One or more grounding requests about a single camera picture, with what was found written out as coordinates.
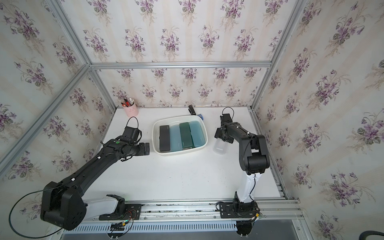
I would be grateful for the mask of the clear pencil case front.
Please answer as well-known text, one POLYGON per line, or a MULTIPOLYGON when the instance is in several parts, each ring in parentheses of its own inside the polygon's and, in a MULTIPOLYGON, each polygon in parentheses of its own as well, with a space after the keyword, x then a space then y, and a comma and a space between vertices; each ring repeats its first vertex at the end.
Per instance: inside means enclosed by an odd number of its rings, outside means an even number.
POLYGON ((216 139, 216 142, 213 147, 213 151, 216 154, 224 155, 227 152, 228 143, 224 142, 222 139, 216 139))

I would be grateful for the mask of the black pencil case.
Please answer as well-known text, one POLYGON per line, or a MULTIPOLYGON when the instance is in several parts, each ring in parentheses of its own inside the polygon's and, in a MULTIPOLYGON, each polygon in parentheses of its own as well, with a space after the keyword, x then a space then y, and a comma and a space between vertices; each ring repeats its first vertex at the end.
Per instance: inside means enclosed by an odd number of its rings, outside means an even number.
POLYGON ((171 150, 170 139, 170 126, 163 125, 159 128, 159 149, 161 153, 169 152, 171 150))

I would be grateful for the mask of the white plastic storage box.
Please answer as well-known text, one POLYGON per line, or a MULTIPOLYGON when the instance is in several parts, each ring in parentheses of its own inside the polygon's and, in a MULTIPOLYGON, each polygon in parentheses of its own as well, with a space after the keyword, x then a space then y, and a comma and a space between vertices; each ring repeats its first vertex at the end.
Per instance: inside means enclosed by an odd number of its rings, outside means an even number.
POLYGON ((200 117, 180 116, 155 122, 152 141, 161 156, 181 155, 202 150, 208 144, 208 133, 200 117))

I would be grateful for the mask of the light teal pencil case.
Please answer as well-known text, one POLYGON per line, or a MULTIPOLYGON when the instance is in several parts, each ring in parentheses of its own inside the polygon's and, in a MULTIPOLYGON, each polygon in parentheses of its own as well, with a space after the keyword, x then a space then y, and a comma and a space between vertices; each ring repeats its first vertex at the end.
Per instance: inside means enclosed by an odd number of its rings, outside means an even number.
POLYGON ((191 136, 195 148, 199 148, 206 143, 203 129, 198 121, 189 122, 191 136))
POLYGON ((171 152, 182 151, 182 140, 179 125, 170 126, 171 152))

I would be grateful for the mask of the dark green pencil case front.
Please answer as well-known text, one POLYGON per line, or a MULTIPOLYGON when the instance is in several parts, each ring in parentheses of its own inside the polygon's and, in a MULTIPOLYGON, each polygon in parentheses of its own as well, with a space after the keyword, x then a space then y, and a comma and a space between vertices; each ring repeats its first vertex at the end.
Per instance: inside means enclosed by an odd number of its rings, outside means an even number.
POLYGON ((189 123, 188 122, 180 123, 179 128, 180 128, 183 150, 191 149, 194 146, 194 144, 193 144, 189 123))

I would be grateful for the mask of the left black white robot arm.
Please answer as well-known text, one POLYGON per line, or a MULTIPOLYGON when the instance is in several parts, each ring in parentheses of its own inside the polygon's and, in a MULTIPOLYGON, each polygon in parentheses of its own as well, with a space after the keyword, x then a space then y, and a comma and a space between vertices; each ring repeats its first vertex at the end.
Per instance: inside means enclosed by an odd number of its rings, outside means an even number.
POLYGON ((110 166, 117 161, 131 157, 148 156, 149 143, 127 142, 123 137, 111 139, 101 150, 79 170, 60 182, 50 182, 43 190, 40 218, 65 230, 75 229, 83 220, 98 215, 112 214, 119 205, 119 200, 106 197, 107 201, 99 212, 91 207, 91 202, 82 199, 88 188, 110 166))

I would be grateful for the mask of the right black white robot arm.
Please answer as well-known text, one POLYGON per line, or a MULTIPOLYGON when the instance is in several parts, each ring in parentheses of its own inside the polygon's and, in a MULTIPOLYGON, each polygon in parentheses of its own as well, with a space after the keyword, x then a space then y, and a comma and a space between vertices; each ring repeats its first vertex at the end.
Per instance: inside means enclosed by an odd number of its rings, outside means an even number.
POLYGON ((262 174, 270 167, 270 157, 267 140, 264 135, 253 134, 244 129, 240 123, 233 121, 233 116, 222 113, 220 127, 217 128, 215 149, 219 153, 227 150, 227 144, 239 144, 239 164, 245 173, 241 186, 235 192, 233 199, 234 212, 244 216, 245 212, 256 211, 254 200, 256 185, 262 174))

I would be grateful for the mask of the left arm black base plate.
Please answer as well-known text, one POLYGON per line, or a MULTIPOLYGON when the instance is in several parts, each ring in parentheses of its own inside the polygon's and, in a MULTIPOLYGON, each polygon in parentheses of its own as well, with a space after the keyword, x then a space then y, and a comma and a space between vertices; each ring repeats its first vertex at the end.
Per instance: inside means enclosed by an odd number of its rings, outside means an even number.
POLYGON ((140 218, 141 208, 141 204, 125 204, 124 207, 117 207, 111 214, 100 215, 99 221, 123 221, 129 220, 130 218, 138 220, 140 218))

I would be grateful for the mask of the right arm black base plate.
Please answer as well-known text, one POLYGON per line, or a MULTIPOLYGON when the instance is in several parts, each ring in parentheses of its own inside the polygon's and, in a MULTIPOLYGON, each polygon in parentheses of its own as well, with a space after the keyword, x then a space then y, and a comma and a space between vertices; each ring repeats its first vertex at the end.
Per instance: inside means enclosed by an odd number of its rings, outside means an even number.
POLYGON ((216 210, 220 213, 221 219, 255 219, 260 215, 260 208, 256 202, 250 203, 225 203, 217 202, 216 210))

